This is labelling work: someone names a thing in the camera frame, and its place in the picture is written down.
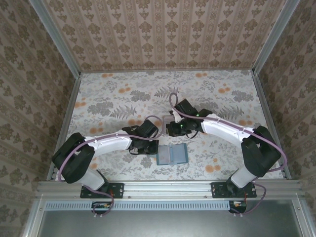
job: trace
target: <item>floral mat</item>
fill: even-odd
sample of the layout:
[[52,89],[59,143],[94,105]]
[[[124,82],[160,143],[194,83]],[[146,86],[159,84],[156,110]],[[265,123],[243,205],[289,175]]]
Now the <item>floral mat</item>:
[[[82,74],[68,136],[99,136],[140,125],[149,115],[163,118],[169,115],[171,92],[197,110],[211,110],[244,126],[266,126],[250,71]],[[152,121],[161,129],[159,121]],[[163,136],[159,143],[186,143],[189,163],[157,166],[154,158],[116,151],[95,157],[90,167],[109,180],[211,180],[227,179],[243,164],[240,148],[214,135]],[[282,173],[265,178],[282,178]]]

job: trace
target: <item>damask wallpaper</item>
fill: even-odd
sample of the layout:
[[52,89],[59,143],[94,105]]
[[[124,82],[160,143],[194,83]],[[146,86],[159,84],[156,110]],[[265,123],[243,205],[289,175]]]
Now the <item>damask wallpaper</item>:
[[259,77],[291,174],[316,217],[315,0],[300,1]]
[[44,0],[82,72],[247,68],[285,0]]
[[[197,110],[248,127],[266,126],[250,70],[82,74],[68,136],[99,136],[141,125],[149,115],[169,115],[169,94],[178,93]],[[152,122],[161,129],[161,123]],[[160,145],[186,143],[187,164],[157,165],[155,158],[116,151],[93,158],[90,167],[109,180],[227,179],[242,164],[241,149],[214,135],[194,139],[162,136]],[[281,172],[265,178],[283,178]]]
[[0,0],[0,236],[23,230],[73,83],[30,3]]

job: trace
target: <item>gray leaf pattern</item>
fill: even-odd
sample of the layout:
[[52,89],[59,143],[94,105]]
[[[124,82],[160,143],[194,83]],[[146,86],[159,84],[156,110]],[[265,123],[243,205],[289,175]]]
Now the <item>gray leaf pattern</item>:
[[[208,109],[226,120],[239,124],[242,121],[250,127],[266,123],[248,71],[82,74],[78,106],[68,136],[75,132],[99,136],[141,125],[149,115],[163,118],[169,115],[171,92],[178,94],[179,101],[186,98],[198,111]],[[3,136],[14,139],[15,134],[5,128]],[[113,181],[205,180],[227,179],[243,163],[239,148],[214,135],[199,133],[194,139],[168,136],[159,139],[160,145],[180,143],[187,144],[187,164],[157,166],[154,158],[116,151],[97,157],[91,168]],[[277,172],[266,176],[281,177]],[[24,180],[27,182],[22,175],[20,185]]]

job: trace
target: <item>gray panel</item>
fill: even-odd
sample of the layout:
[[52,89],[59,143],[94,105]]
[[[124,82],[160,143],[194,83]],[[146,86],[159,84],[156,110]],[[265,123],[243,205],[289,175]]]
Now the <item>gray panel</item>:
[[300,237],[291,201],[264,201],[247,216],[227,211],[47,211],[40,237]]

